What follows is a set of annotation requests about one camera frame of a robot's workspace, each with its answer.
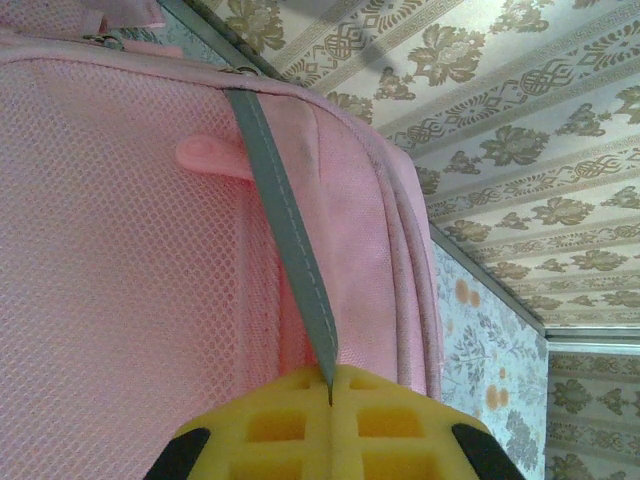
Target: pink mesh pocket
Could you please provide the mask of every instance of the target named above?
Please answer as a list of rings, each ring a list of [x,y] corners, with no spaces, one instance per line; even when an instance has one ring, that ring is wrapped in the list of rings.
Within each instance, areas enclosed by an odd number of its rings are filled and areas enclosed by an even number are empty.
[[[3,67],[2,478],[142,478],[178,425],[279,374],[255,187],[175,162],[180,140],[238,145],[237,127],[222,92],[181,87]]]
[[[102,19],[102,12],[78,0],[3,0],[0,5],[0,25],[40,34],[95,34]]]

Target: black plastic part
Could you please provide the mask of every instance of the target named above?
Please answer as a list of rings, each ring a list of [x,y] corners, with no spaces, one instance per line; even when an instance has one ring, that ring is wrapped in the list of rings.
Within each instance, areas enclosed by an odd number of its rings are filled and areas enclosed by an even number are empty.
[[[211,432],[196,428],[171,440],[144,480],[187,480]]]
[[[479,480],[526,480],[488,433],[464,423],[454,425],[451,431]]]

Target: yellow foam grid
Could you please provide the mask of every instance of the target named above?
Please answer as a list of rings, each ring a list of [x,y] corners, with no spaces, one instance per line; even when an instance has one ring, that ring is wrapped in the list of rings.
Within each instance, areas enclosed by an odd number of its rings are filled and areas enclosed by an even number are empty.
[[[183,426],[211,437],[189,480],[477,480],[451,433],[478,420],[340,365],[334,405],[305,368]]]

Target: zipper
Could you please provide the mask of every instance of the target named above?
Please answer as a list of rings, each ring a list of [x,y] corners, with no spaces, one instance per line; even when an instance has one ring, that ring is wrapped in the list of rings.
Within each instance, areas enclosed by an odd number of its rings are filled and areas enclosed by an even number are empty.
[[[2,44],[1,40],[3,36],[13,37],[17,39],[30,38],[34,40],[51,40],[56,42],[68,42],[68,43],[74,43],[74,44],[81,44],[81,45],[90,46],[90,47],[102,47],[102,48],[108,48],[109,50],[114,50],[117,52],[133,53],[136,55],[146,55],[149,57],[159,57],[159,58],[164,58],[165,60],[172,60],[172,61],[179,60],[181,62],[193,64],[194,66],[200,66],[200,67],[207,66],[212,70],[220,73],[229,73],[233,75],[247,75],[247,76],[253,76],[253,77],[260,76],[260,73],[258,71],[247,66],[242,66],[237,68],[236,67],[218,67],[216,65],[212,65],[210,63],[201,62],[197,60],[190,60],[190,59],[183,59],[183,58],[176,59],[170,56],[163,56],[163,55],[149,55],[147,53],[137,52],[135,51],[135,49],[132,51],[132,49],[127,48],[123,40],[116,37],[115,35],[110,35],[110,34],[84,35],[82,37],[71,37],[71,36],[65,36],[65,35],[38,34],[34,32],[25,32],[25,31],[19,31],[14,29],[0,28],[0,46]],[[131,44],[135,45],[137,43],[144,43],[144,42],[139,42],[137,40],[126,40],[126,43],[129,45]]]

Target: patterned wallpaper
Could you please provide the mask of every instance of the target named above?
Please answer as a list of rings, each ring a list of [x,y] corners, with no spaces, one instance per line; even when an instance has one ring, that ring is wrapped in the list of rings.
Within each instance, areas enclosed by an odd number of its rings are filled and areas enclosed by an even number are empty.
[[[640,0],[189,3],[405,149],[546,325],[640,324]]]
[[[528,480],[544,478],[547,341],[437,245],[442,401],[485,423]]]
[[[546,478],[640,479],[640,356],[552,352]]]

